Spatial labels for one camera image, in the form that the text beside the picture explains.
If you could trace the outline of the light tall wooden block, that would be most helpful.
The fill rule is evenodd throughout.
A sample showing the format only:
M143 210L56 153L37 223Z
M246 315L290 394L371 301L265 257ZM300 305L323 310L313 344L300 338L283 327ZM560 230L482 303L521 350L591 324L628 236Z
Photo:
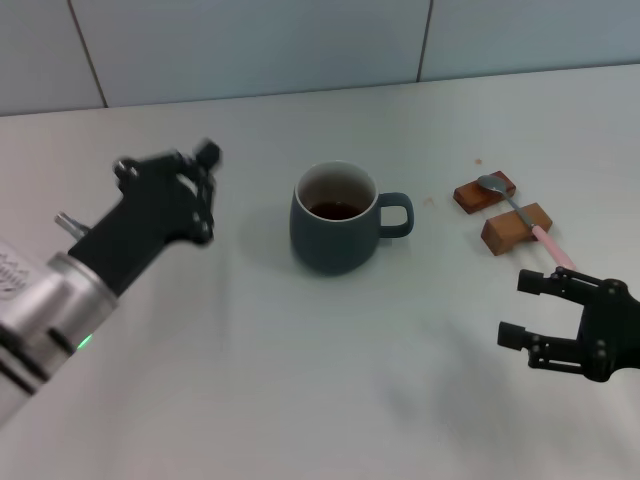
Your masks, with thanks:
M523 211L545 232L548 232L553 225L551 218L538 203L524 206ZM494 256L510 252L520 244L537 241L515 211L502 213L486 220L481 239Z

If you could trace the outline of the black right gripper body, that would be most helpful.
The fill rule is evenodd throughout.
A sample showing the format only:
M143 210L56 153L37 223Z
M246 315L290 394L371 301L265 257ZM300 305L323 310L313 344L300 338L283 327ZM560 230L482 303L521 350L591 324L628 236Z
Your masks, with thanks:
M577 334L583 375L604 383L617 371L640 370L640 301L606 279L585 304Z

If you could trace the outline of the silver metal plug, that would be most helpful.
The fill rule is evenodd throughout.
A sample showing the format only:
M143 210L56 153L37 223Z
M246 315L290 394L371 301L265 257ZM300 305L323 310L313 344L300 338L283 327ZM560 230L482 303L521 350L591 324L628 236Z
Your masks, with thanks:
M55 223L69 233L74 239L79 240L84 237L90 228L75 220L64 212L59 212L54 219Z

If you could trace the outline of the grey ceramic cup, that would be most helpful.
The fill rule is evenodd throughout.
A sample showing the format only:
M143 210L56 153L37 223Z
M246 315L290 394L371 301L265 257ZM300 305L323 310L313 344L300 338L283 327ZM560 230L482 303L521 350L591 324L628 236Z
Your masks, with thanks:
M414 207L400 192L382 193L372 176L345 161L312 166L294 187L291 246L310 269L346 274L367 262L382 240L408 236Z

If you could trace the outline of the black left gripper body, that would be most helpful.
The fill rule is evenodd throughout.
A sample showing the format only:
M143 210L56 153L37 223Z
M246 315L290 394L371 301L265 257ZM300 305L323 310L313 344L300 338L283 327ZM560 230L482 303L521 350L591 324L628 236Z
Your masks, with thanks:
M178 173L181 155L117 161L113 171L121 200L68 251L117 297L169 244L195 244L195 186Z

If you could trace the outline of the pink handled metal spoon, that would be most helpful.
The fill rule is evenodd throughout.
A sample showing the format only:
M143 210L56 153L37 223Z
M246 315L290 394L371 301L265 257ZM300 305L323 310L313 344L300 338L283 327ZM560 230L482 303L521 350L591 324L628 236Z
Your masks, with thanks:
M544 246L556 265L570 270L575 270L576 265L571 258L560 248L556 241L508 195L506 182L495 175L482 175L477 179L480 187L485 190L499 193L511 205L512 209L520 217L521 221L531 231L533 236Z

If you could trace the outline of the dark flat wooden block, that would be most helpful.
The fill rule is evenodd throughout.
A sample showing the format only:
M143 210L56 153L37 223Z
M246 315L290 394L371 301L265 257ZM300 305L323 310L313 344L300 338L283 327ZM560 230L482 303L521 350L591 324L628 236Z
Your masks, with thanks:
M457 187L453 199L469 215L494 206L504 197L494 191L482 188L476 180Z

